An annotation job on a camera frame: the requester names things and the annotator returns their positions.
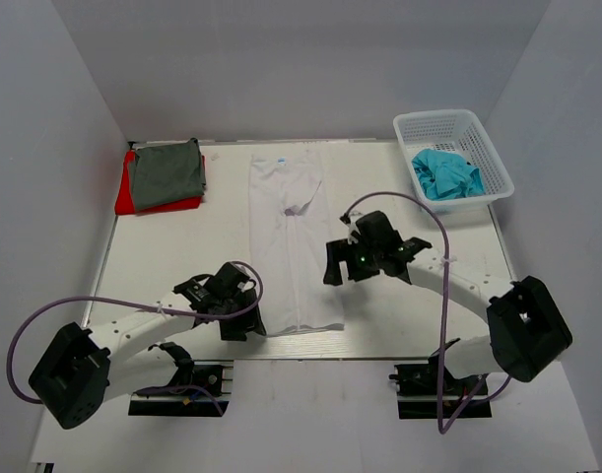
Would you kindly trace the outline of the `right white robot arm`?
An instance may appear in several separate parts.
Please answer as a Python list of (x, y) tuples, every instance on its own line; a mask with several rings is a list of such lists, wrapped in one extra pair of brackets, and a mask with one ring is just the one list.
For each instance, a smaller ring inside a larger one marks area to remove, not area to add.
[(359, 217), (347, 237), (326, 244), (323, 282), (363, 281), (379, 274), (430, 290), (480, 317), (488, 334), (447, 341), (428, 358), (432, 385), (450, 393), (466, 378), (504, 372), (534, 379), (572, 343), (572, 334), (546, 285), (533, 276), (510, 281), (450, 262), (428, 241), (400, 236), (387, 216)]

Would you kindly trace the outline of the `white t shirt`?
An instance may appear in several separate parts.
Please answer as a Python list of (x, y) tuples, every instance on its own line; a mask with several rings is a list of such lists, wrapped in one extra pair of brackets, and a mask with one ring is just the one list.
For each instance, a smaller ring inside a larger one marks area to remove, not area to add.
[(248, 203), (250, 257), (264, 283), (266, 333), (342, 330), (339, 293), (323, 284), (332, 234), (319, 157), (254, 156)]

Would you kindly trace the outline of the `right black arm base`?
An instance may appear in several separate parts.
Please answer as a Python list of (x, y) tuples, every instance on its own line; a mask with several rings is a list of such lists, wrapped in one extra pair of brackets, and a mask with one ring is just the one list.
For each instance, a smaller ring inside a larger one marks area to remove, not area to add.
[[(432, 420), (436, 411), (436, 371), (427, 364), (401, 364), (394, 367), (389, 381), (396, 388), (398, 418), (400, 420)], [(454, 412), (477, 386), (476, 375), (454, 379), (444, 375), (442, 391), (442, 418), (448, 421)], [(487, 401), (488, 386), (483, 383), (472, 400), (459, 413), (458, 419), (487, 419), (492, 417), (491, 404)]]

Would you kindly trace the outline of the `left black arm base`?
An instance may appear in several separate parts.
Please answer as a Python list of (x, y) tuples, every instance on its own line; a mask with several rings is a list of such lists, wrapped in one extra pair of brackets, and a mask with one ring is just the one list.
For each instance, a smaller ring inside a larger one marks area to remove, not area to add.
[(233, 390), (233, 362), (202, 362), (191, 374), (175, 375), (168, 387), (144, 388), (130, 397), (131, 417), (221, 418)]

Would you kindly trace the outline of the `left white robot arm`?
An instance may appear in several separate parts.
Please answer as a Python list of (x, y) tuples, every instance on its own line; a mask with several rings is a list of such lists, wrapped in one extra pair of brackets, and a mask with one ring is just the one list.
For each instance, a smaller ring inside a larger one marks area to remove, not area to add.
[(60, 328), (39, 359), (29, 385), (58, 425), (71, 430), (115, 397), (134, 395), (221, 417), (228, 407), (225, 362), (198, 362), (171, 336), (211, 322), (225, 341), (244, 342), (265, 333), (259, 303), (260, 275), (230, 261), (214, 275), (200, 274), (174, 286), (152, 304), (130, 304), (132, 313), (83, 328)]

